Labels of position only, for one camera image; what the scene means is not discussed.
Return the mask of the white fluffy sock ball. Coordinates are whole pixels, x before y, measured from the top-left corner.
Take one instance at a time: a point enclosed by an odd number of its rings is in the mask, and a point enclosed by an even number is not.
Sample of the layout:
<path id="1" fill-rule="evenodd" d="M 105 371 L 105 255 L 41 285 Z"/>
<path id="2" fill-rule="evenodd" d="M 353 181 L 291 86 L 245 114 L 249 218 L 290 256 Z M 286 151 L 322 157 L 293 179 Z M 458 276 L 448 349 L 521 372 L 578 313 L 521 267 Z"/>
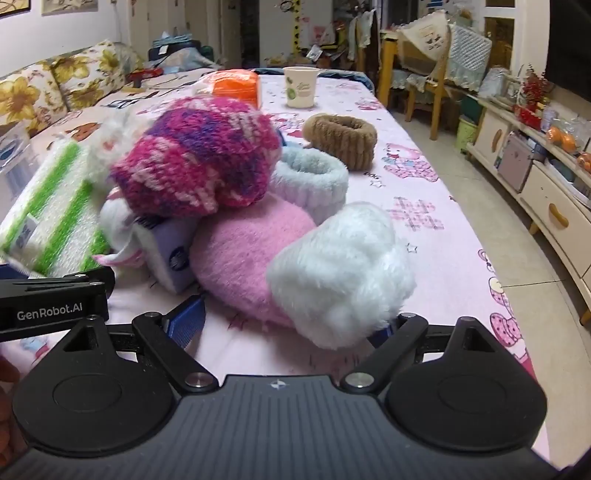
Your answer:
<path id="1" fill-rule="evenodd" d="M 332 350 L 386 328 L 416 288 L 406 240 L 368 202 L 346 204 L 281 250 L 266 281 L 297 333 Z"/>

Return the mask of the blue white tissue pack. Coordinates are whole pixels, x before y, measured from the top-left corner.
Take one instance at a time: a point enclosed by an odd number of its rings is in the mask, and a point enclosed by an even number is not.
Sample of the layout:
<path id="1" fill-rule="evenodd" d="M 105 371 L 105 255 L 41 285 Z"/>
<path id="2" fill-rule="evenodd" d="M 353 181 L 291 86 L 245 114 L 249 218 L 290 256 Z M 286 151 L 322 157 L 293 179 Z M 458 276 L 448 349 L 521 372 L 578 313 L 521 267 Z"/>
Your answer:
<path id="1" fill-rule="evenodd" d="M 171 293 L 179 294 L 195 281 L 189 249 L 197 223 L 195 218 L 145 216 L 132 225 L 150 272 Z"/>

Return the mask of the pink fuzzy sock ball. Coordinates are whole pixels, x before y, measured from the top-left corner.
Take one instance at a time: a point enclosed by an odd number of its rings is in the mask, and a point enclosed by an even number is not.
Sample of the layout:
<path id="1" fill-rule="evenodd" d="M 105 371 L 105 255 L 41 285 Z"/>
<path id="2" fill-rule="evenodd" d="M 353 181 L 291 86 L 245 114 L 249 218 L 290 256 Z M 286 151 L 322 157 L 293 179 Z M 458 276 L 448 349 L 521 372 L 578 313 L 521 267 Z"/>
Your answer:
<path id="1" fill-rule="evenodd" d="M 199 220 L 189 249 L 190 268 L 205 291 L 246 317 L 290 328 L 277 307 L 266 269 L 284 248 L 315 229 L 304 209 L 266 194 L 249 207 Z"/>

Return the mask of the white pink knotted cloth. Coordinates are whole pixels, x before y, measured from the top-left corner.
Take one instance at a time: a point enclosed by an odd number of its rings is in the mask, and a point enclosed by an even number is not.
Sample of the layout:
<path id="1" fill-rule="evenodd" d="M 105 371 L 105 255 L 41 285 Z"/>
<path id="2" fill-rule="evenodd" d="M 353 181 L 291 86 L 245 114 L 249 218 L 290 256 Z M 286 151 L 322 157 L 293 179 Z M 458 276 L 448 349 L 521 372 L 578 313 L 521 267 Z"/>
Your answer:
<path id="1" fill-rule="evenodd" d="M 93 259 L 106 267 L 133 267 L 144 264 L 144 255 L 133 233 L 135 214 L 118 189 L 113 189 L 99 213 L 99 227 L 110 253 L 97 254 Z"/>

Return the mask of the light blue fuzzy sock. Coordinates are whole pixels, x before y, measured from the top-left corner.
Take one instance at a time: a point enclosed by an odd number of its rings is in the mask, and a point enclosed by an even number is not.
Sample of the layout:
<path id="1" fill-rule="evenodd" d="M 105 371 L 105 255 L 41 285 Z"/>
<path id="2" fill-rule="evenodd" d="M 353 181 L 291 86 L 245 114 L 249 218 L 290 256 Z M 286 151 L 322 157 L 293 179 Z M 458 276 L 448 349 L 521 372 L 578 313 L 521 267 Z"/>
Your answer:
<path id="1" fill-rule="evenodd" d="M 283 146 L 270 177 L 270 192 L 304 209 L 321 225 L 346 204 L 349 170 L 341 160 L 315 148 Z"/>

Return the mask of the magenta purple knit hat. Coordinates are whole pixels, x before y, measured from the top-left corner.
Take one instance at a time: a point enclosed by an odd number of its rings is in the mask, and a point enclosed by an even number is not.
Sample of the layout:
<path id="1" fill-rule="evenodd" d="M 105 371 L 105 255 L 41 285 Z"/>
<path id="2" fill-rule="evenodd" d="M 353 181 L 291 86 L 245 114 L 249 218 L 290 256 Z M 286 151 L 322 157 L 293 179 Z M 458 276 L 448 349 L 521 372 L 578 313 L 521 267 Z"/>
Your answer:
<path id="1" fill-rule="evenodd" d="M 204 217 L 266 195 L 283 143 L 269 116 L 228 97 L 172 102 L 110 167 L 131 210 Z"/>

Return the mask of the green white striped towel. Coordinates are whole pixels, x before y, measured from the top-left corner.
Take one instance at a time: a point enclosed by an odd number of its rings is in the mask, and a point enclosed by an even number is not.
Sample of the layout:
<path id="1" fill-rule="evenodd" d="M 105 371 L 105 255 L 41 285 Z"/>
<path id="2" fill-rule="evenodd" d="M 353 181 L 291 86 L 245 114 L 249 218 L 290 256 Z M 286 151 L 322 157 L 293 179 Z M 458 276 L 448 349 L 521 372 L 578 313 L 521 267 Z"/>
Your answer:
<path id="1" fill-rule="evenodd" d="M 97 268 L 109 244 L 99 226 L 106 193 L 88 178 L 89 148 L 53 143 L 1 223 L 1 254 L 24 270 L 61 277 Z"/>

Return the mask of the floral sofa cushion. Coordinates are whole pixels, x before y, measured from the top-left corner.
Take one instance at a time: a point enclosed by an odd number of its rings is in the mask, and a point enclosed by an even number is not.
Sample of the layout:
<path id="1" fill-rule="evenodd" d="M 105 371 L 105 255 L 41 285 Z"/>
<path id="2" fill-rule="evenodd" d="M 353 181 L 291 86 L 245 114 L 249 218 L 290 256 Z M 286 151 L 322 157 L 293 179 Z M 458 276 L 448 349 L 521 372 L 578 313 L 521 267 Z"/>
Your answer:
<path id="1" fill-rule="evenodd" d="M 21 123 L 34 137 L 68 113 L 50 64 L 43 60 L 3 78 L 0 83 L 1 125 Z"/>

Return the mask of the green waste bin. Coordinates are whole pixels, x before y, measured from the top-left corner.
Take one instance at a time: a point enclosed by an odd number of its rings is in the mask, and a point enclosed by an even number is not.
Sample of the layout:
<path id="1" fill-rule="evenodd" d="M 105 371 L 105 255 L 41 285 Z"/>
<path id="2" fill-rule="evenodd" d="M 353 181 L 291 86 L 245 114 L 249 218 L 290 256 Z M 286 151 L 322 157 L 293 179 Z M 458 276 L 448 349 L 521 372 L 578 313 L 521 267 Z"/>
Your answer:
<path id="1" fill-rule="evenodd" d="M 468 117 L 462 115 L 459 119 L 456 149 L 464 153 L 467 151 L 467 146 L 473 144 L 477 137 L 478 126 Z"/>

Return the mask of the cream tv cabinet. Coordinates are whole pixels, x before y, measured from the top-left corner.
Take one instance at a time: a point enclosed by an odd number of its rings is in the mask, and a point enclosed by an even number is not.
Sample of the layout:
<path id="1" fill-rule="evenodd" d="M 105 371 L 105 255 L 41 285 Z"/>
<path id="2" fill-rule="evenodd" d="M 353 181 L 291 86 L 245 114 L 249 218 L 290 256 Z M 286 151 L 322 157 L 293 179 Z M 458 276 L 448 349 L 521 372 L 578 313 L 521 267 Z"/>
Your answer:
<path id="1" fill-rule="evenodd" d="M 480 98 L 483 107 L 468 157 L 478 161 L 521 205 L 531 219 L 531 235 L 542 233 L 590 303 L 590 201 L 537 149 L 554 157 L 585 186 L 590 173 L 575 157 L 549 143 L 516 116 Z"/>

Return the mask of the cartoon sofa cover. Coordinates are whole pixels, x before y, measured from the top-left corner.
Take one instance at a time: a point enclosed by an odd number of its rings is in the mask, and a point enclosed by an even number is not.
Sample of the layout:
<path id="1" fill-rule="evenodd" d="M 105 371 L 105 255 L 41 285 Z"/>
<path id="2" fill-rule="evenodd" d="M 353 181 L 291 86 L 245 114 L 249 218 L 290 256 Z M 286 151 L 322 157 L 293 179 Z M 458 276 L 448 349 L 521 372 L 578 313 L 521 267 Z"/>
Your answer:
<path id="1" fill-rule="evenodd" d="M 190 95 L 192 85 L 202 76 L 213 72 L 211 68 L 201 68 L 149 78 L 143 80 L 140 87 L 125 85 L 94 106 L 70 111 L 64 118 L 34 136 L 32 147 L 39 155 L 43 155 L 54 141 L 62 137 L 84 142 L 111 117 L 137 117 L 139 122 L 156 117 L 169 103 Z"/>

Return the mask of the orange tissue package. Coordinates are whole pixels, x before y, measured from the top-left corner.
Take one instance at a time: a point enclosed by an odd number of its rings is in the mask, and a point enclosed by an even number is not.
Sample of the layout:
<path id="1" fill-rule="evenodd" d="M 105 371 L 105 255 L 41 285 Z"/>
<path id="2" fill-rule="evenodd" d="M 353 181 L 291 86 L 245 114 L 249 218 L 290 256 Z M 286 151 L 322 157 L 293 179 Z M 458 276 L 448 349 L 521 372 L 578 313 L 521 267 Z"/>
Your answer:
<path id="1" fill-rule="evenodd" d="M 228 97 L 253 107 L 262 106 L 259 75 L 252 70 L 229 69 L 202 76 L 193 86 L 196 94 Z"/>

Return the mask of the white paper cup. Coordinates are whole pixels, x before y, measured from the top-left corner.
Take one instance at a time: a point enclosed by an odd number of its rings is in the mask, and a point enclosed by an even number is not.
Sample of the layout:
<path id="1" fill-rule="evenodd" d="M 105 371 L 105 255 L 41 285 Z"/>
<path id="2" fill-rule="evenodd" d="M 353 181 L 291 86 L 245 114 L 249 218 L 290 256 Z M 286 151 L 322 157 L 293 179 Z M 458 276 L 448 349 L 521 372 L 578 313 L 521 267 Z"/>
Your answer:
<path id="1" fill-rule="evenodd" d="M 315 106 L 318 73 L 320 71 L 315 67 L 290 66 L 283 68 L 288 107 L 307 109 Z"/>

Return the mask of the wooden chair with covers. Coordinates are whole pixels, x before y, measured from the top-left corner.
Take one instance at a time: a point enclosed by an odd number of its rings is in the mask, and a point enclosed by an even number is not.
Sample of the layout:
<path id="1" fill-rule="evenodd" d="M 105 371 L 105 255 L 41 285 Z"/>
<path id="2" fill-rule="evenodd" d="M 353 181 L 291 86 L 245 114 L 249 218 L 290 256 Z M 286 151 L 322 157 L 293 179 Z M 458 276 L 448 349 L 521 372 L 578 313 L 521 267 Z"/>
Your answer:
<path id="1" fill-rule="evenodd" d="M 379 79 L 379 100 L 389 101 L 393 88 L 394 64 L 416 75 L 407 79 L 409 92 L 406 120 L 414 115 L 419 93 L 434 95 L 430 138 L 436 140 L 443 101 L 454 92 L 476 93 L 480 90 L 488 68 L 492 41 L 471 27 L 450 20 L 437 10 L 409 24 L 380 32 L 382 66 Z"/>

